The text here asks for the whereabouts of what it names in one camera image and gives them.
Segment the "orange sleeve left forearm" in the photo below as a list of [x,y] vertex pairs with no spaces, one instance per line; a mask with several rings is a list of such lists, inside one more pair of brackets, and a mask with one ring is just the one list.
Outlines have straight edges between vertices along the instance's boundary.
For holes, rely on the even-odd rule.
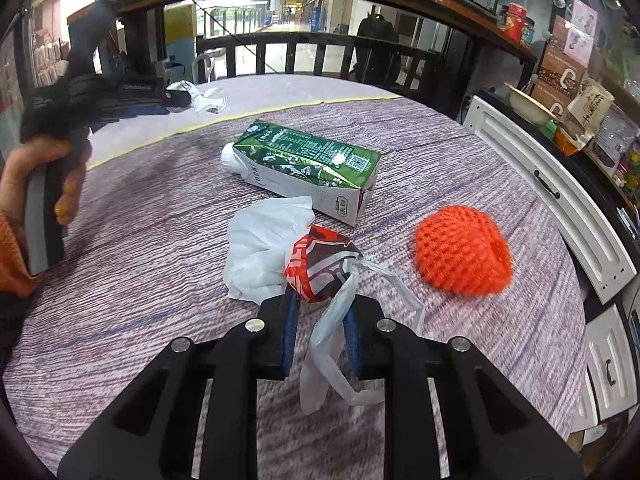
[[20,299],[29,297],[36,288],[38,278],[29,274],[21,246],[4,214],[1,214],[0,250],[1,291]]

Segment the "left hand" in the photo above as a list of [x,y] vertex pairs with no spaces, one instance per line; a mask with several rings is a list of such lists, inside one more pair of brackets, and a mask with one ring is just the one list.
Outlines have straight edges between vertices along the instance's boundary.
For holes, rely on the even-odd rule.
[[[9,154],[1,176],[1,212],[17,237],[24,234],[27,177],[37,167],[66,157],[70,154],[71,148],[68,141],[55,140],[50,136],[37,136],[14,148]],[[79,164],[64,180],[62,195],[54,206],[55,219],[61,226],[68,226],[77,216],[91,153],[91,144],[85,140]]]

